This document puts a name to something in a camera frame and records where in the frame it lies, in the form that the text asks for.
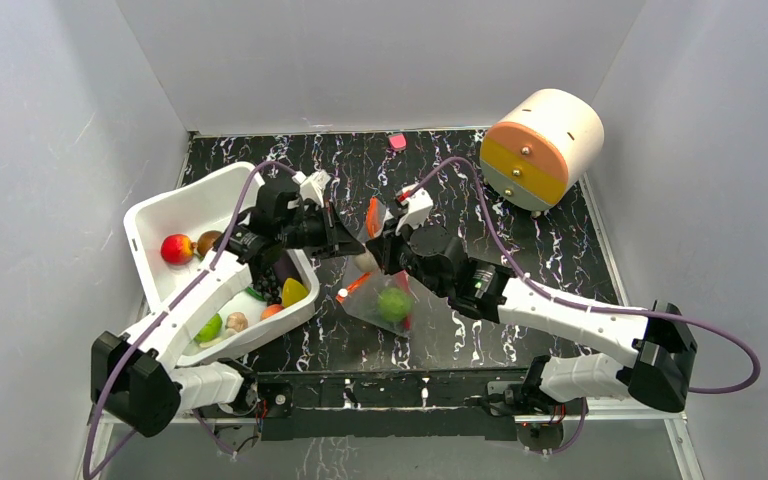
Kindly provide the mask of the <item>green toy custard apple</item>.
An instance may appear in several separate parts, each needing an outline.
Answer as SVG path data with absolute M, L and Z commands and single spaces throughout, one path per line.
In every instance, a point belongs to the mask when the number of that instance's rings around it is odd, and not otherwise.
M 404 290 L 388 287 L 378 295 L 377 310 L 384 321 L 399 323 L 411 314 L 413 304 L 413 297 Z

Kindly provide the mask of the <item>white toy garlic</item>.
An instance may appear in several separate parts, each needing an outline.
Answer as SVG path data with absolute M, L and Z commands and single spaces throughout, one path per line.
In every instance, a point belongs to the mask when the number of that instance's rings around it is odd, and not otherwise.
M 379 265 L 372 253 L 364 251 L 352 258 L 355 267 L 362 273 L 372 273 L 379 269 Z

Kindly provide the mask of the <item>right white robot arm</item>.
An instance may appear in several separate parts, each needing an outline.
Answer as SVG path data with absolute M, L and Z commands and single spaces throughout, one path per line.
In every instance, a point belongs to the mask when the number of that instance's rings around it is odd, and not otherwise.
M 621 312 L 523 280 L 507 266 L 468 256 L 462 241 L 437 225 L 401 233 L 388 227 L 366 247 L 384 273 L 407 273 L 467 318 L 536 329 L 592 349 L 573 358 L 535 358 L 523 383 L 493 400 L 537 414 L 587 397 L 684 410 L 697 344 L 688 328 L 661 313 Z

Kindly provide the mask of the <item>clear zip bag orange zipper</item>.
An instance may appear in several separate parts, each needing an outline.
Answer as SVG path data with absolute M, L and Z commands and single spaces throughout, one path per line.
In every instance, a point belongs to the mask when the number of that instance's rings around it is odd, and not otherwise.
M 414 308 L 415 295 L 411 291 L 407 274 L 401 271 L 398 274 L 387 275 L 380 269 L 372 273 L 362 273 L 353 264 L 353 257 L 347 261 L 345 266 L 342 286 L 337 294 L 338 303 L 349 316 L 355 319 L 387 330 L 397 336 L 409 337 L 411 331 L 406 331 L 402 322 L 389 323 L 384 321 L 377 310 L 378 295 L 388 287 L 400 288 L 411 295 L 414 299 Z

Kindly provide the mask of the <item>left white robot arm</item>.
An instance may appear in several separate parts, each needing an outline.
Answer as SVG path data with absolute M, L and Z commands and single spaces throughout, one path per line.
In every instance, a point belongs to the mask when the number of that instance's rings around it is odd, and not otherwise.
M 152 437 L 182 411 L 213 404 L 235 416 L 254 411 L 257 387 L 223 362 L 179 368 L 178 360 L 214 314 L 243 293 L 288 250 L 317 259 L 347 257 L 365 248 L 324 197 L 324 171 L 271 179 L 254 206 L 235 206 L 220 239 L 195 275 L 158 311 L 125 332 L 108 331 L 91 347 L 91 424 L 109 413 Z

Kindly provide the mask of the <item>red yellow toy pomegranate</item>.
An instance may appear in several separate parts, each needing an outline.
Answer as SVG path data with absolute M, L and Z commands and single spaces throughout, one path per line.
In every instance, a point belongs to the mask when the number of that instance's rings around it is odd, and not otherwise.
M 160 245 L 160 256 L 164 262 L 173 266 L 188 264 L 195 256 L 197 243 L 187 235 L 167 236 Z

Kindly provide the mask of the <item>purple toy eggplant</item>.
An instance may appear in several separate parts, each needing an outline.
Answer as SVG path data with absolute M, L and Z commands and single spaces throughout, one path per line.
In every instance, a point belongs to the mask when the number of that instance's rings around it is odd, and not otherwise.
M 272 270 L 280 286 L 283 286 L 288 279 L 294 279 L 299 283 L 302 282 L 300 272 L 289 251 L 283 252 L 280 255 L 273 263 Z

